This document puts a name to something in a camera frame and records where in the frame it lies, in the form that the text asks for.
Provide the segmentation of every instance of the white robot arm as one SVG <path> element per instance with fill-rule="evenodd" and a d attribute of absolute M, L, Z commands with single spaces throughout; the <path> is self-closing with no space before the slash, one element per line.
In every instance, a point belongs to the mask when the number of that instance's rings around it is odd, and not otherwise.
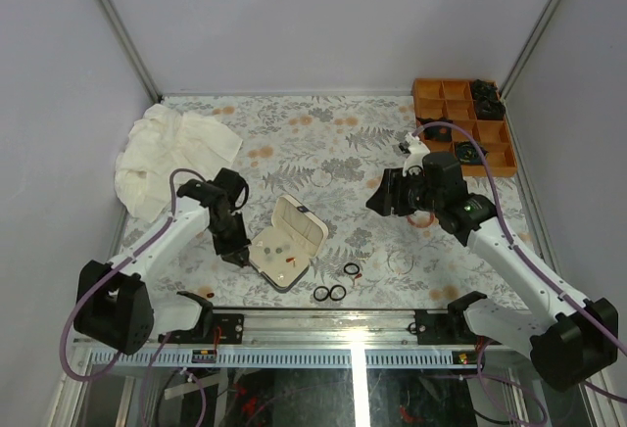
<path fill-rule="evenodd" d="M 473 292 L 449 305 L 452 318 L 457 318 L 451 330 L 459 331 L 461 319 L 465 330 L 530 358 L 539 374 L 560 391 L 614 363 L 616 347 L 561 297 L 568 295 L 617 335 L 614 306 L 606 299 L 592 302 L 570 286 L 511 233 L 505 222 L 513 237 L 509 242 L 495 205 L 484 196 L 468 193 L 460 163 L 453 154 L 429 153 L 411 134 L 400 146 L 409 153 L 404 167 L 385 169 L 381 186 L 366 206 L 384 216 L 403 216 L 417 210 L 433 212 L 443 229 L 491 265 L 531 311 L 523 314 Z M 516 248 L 563 293 L 556 293 L 534 273 Z"/>
<path fill-rule="evenodd" d="M 236 206 L 244 192 L 242 205 Z M 213 306 L 204 298 L 178 292 L 151 298 L 149 285 L 166 264 L 197 234 L 213 234 L 216 254 L 224 261 L 248 265 L 250 241 L 241 213 L 248 200 L 248 184 L 236 172 L 223 168 L 213 181 L 189 180 L 176 192 L 175 215 L 160 218 L 125 253 L 107 263 L 91 261 L 80 273 L 79 300 L 112 268 L 130 260 L 86 303 L 74 328 L 123 354 L 137 352 L 149 338 L 171 331 L 189 332 L 199 341 L 213 337 Z"/>

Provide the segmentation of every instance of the white case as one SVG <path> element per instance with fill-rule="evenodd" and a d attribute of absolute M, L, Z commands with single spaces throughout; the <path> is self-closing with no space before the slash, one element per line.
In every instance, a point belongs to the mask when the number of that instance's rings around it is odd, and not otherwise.
<path fill-rule="evenodd" d="M 275 290 L 285 293 L 305 275 L 329 230 L 291 195 L 278 198 L 271 222 L 253 239 L 250 262 Z"/>

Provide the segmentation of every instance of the gray wall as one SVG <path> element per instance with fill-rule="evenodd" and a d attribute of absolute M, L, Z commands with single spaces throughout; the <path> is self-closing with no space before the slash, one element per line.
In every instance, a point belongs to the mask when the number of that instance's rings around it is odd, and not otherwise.
<path fill-rule="evenodd" d="M 0 0 L 0 412 L 42 420 L 78 272 L 106 259 L 116 153 L 148 98 L 94 0 Z"/>
<path fill-rule="evenodd" d="M 114 0 L 166 93 L 502 81 L 547 0 Z"/>
<path fill-rule="evenodd" d="M 508 97 L 564 274 L 620 312 L 627 340 L 626 0 L 564 0 Z M 627 361 L 610 372 L 627 395 Z"/>

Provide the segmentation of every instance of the table surface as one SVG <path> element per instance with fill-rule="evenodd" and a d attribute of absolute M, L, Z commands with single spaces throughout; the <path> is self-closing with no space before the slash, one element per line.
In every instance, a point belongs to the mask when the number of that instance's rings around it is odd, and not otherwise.
<path fill-rule="evenodd" d="M 169 97 L 177 111 L 197 111 L 227 124 L 244 143 L 233 168 L 249 182 L 243 210 L 249 238 L 270 226 L 276 199 L 291 194 L 329 228 L 329 237 L 305 276 L 276 292 L 251 267 L 238 268 L 214 253 L 209 231 L 194 238 L 151 284 L 151 295 L 187 290 L 214 294 L 217 306 L 284 308 L 443 308 L 470 291 L 511 308 L 524 304 L 481 259 L 428 214 L 382 217 L 365 207 L 385 167 L 399 167 L 398 150 L 414 129 L 410 96 Z M 486 178 L 468 177 L 470 191 L 491 197 Z M 529 233 L 514 179 L 498 178 L 504 213 L 527 243 Z M 130 217 L 121 240 L 130 246 L 150 224 Z M 362 267 L 362 278 L 343 272 Z M 318 285 L 344 285 L 340 302 L 319 303 Z"/>

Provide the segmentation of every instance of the black rubber ring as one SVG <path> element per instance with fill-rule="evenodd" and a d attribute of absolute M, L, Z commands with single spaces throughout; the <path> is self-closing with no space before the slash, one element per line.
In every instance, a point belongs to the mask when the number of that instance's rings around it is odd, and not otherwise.
<path fill-rule="evenodd" d="M 324 298 L 318 298 L 315 294 L 317 293 L 318 290 L 320 289 L 324 289 L 326 290 L 326 295 L 324 295 Z M 315 290 L 313 290 L 313 299 L 316 300 L 317 302 L 323 302 L 325 301 L 327 298 L 329 298 L 331 296 L 331 291 L 325 287 L 324 285 L 320 285 L 319 287 L 315 287 Z"/>
<path fill-rule="evenodd" d="M 348 267 L 353 266 L 354 268 L 356 268 L 357 270 L 355 272 L 349 272 L 348 271 Z M 354 262 L 349 262 L 346 265 L 344 265 L 344 273 L 347 273 L 349 275 L 357 275 L 358 273 L 360 273 L 362 271 L 362 268 L 359 267 L 356 263 Z"/>
<path fill-rule="evenodd" d="M 342 298 L 333 298 L 333 290 L 335 290 L 336 288 L 341 288 L 342 290 L 344 290 L 344 295 L 342 295 Z M 344 287 L 344 285 L 333 285 L 331 287 L 331 290 L 329 290 L 329 298 L 333 300 L 334 302 L 339 302 L 340 300 L 344 300 L 344 297 L 346 297 L 346 288 Z"/>

